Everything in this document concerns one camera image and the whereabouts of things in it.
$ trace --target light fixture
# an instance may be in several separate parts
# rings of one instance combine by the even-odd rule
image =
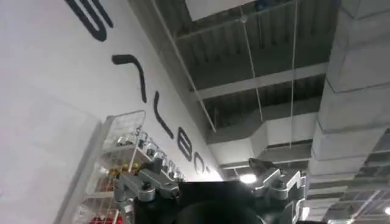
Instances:
[[[390,215],[390,207],[385,208],[385,213],[386,213],[387,215]]]
[[[254,174],[245,174],[239,176],[239,180],[246,184],[251,184],[256,182],[256,176]]]
[[[328,224],[353,224],[355,219],[328,220]]]
[[[301,215],[301,220],[305,221],[307,217],[309,216],[310,208],[309,207],[303,207],[302,209],[302,215]]]

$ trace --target screw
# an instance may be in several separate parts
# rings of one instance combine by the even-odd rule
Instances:
[[[149,188],[151,188],[151,183],[150,182],[145,182],[142,184],[142,190],[148,190]]]
[[[286,187],[286,184],[282,180],[274,180],[274,182],[272,182],[272,187],[280,189]]]
[[[248,20],[248,16],[243,15],[239,20],[240,20],[242,23],[246,23],[246,21]]]
[[[177,197],[179,197],[179,195],[180,195],[180,191],[178,189],[175,189],[172,191],[173,198],[177,198]]]

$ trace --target cable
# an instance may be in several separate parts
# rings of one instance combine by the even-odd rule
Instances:
[[[292,42],[292,48],[293,48],[293,52],[292,52],[292,63],[291,63],[291,67],[292,67],[292,80],[291,80],[291,117],[290,117],[290,144],[289,144],[289,149],[291,150],[291,147],[292,147],[292,142],[293,142],[293,131],[294,131],[294,128],[293,128],[293,108],[294,108],[294,82],[295,82],[295,79],[296,79],[296,69],[295,69],[295,56],[296,56],[296,44],[297,44],[297,23],[298,23],[298,3],[299,3],[299,0],[296,1],[295,3],[295,18],[294,18],[294,40]]]
[[[165,30],[165,33],[167,34],[167,36],[168,36],[168,38],[169,38],[169,41],[171,42],[171,44],[172,44],[172,46],[173,46],[173,48],[174,48],[174,51],[175,51],[175,53],[176,53],[176,56],[177,56],[177,58],[179,59],[179,62],[180,62],[180,64],[182,65],[182,68],[184,69],[184,73],[185,73],[185,75],[187,76],[188,81],[190,81],[191,87],[194,89],[194,93],[195,93],[197,99],[198,99],[199,102],[200,102],[200,105],[201,105],[201,107],[202,107],[202,109],[203,109],[203,111],[204,111],[204,113],[205,113],[205,115],[206,115],[206,117],[207,117],[207,120],[208,120],[208,122],[210,123],[211,128],[213,129],[213,131],[216,132],[214,123],[213,123],[213,121],[212,121],[210,115],[209,115],[208,112],[207,112],[206,106],[205,106],[205,104],[204,104],[202,98],[200,97],[199,91],[197,90],[197,88],[196,88],[196,86],[195,86],[195,83],[194,83],[193,79],[191,78],[190,72],[188,71],[188,68],[187,68],[187,66],[185,65],[184,59],[183,59],[182,55],[180,54],[180,51],[179,51],[179,49],[178,49],[177,46],[176,46],[176,43],[175,43],[175,41],[174,41],[174,39],[173,39],[173,37],[172,37],[172,35],[171,35],[169,29],[168,29],[168,26],[166,25],[166,23],[165,23],[165,21],[164,21],[164,17],[163,17],[163,15],[161,14],[161,11],[160,11],[160,9],[159,9],[158,6],[157,6],[156,1],[153,0],[152,3],[153,3],[153,7],[154,7],[154,9],[155,9],[155,11],[156,11],[156,13],[157,13],[157,15],[158,15],[158,18],[159,18],[160,22],[161,22],[162,25],[163,25],[163,28],[164,28],[164,30]]]
[[[245,23],[247,21],[247,17],[244,15],[243,7],[241,6],[239,9],[241,11],[241,16],[242,16],[241,17],[241,23],[243,24],[243,27],[244,27],[246,46],[248,48],[248,53],[249,53],[250,68],[252,70],[252,77],[253,77],[253,81],[257,82],[256,74],[255,74],[255,66],[254,66],[253,60],[252,60],[252,51],[251,51],[250,46],[249,46],[248,33],[247,33],[247,30],[246,30],[246,26],[245,26]],[[261,123],[263,123],[263,113],[261,112],[261,102],[260,102],[260,97],[259,97],[259,94],[258,94],[258,88],[255,88],[255,91],[256,91],[256,96],[257,96],[258,110],[260,112],[260,119],[261,119]]]

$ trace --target display rack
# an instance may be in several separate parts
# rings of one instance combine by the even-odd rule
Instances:
[[[109,131],[101,134],[101,146],[97,147],[101,152],[96,153],[73,224],[122,223],[121,214],[113,199],[116,176],[124,172],[135,174],[141,164],[155,158],[163,160],[161,176],[171,181],[184,181],[184,176],[174,162],[143,131],[145,117],[144,111],[136,111],[107,118],[104,127]]]

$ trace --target red item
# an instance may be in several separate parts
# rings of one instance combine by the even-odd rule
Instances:
[[[107,218],[107,219],[101,219],[99,217],[95,217],[90,221],[90,224],[113,224],[114,220]],[[121,217],[118,217],[116,219],[116,224],[124,224]]]

